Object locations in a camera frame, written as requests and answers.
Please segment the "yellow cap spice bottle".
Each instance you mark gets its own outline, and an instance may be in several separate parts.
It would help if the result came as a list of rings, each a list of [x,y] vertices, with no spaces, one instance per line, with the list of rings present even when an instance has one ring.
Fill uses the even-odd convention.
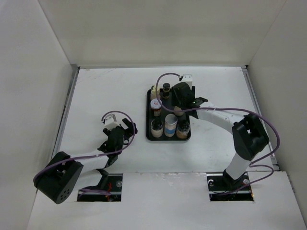
[[[156,88],[155,85],[153,85],[150,90],[150,100],[157,99],[159,97],[159,90]]]

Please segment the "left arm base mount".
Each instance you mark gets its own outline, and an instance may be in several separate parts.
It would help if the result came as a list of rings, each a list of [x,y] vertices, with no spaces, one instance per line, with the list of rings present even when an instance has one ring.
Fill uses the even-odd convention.
[[[79,189],[78,202],[120,202],[122,197],[123,174],[108,173],[104,169],[96,170],[101,178],[97,185]]]

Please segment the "tall blue label spice jar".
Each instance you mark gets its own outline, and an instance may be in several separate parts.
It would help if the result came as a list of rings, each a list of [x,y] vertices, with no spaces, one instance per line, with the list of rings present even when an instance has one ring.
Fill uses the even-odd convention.
[[[177,116],[174,114],[168,114],[165,117],[164,134],[167,137],[172,137],[175,134],[177,128]]]

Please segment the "brown spice bottle black cap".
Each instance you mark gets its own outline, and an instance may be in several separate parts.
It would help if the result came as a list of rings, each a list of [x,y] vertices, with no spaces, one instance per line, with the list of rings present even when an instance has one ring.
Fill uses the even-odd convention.
[[[187,139],[190,132],[190,124],[187,120],[180,120],[177,124],[176,136],[179,139]]]

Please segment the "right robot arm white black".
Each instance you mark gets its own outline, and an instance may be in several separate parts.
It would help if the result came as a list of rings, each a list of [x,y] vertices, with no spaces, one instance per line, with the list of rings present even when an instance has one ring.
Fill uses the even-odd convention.
[[[235,189],[255,156],[269,144],[269,137],[258,116],[218,110],[207,99],[195,97],[195,92],[185,82],[172,87],[172,105],[184,110],[187,115],[210,122],[232,134],[236,153],[223,171],[222,182],[225,188]]]

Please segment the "white powder bottle silver cap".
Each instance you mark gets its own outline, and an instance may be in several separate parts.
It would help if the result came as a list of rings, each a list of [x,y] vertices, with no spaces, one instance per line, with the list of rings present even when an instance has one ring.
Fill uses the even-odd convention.
[[[185,112],[183,112],[183,110],[181,108],[179,108],[178,106],[174,107],[174,114],[176,116],[182,116],[185,114]]]

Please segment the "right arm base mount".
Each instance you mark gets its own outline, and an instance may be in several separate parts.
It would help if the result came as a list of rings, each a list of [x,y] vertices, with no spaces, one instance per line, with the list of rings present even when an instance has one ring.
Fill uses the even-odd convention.
[[[248,174],[244,174],[233,185],[227,184],[222,175],[207,176],[210,201],[254,201]]]

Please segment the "white powder bottle black cap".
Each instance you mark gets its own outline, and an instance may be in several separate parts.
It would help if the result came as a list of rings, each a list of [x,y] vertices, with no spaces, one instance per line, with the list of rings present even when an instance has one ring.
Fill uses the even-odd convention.
[[[154,138],[160,138],[163,134],[164,124],[160,118],[155,118],[151,122],[151,134]]]

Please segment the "small black pepper bottle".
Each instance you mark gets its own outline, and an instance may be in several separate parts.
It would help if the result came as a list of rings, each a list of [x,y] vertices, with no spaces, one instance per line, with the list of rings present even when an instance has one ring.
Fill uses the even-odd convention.
[[[170,84],[169,83],[164,83],[163,84],[163,98],[168,99],[169,98],[169,92],[170,92]]]

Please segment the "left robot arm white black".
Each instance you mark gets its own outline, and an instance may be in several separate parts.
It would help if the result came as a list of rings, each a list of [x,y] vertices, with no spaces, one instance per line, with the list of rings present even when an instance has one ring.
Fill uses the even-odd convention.
[[[132,120],[124,118],[123,124],[109,124],[104,120],[103,132],[106,141],[95,151],[79,156],[58,152],[48,165],[34,177],[34,186],[55,204],[63,203],[72,193],[82,173],[97,170],[103,172],[116,162],[122,151],[128,147],[138,130]]]

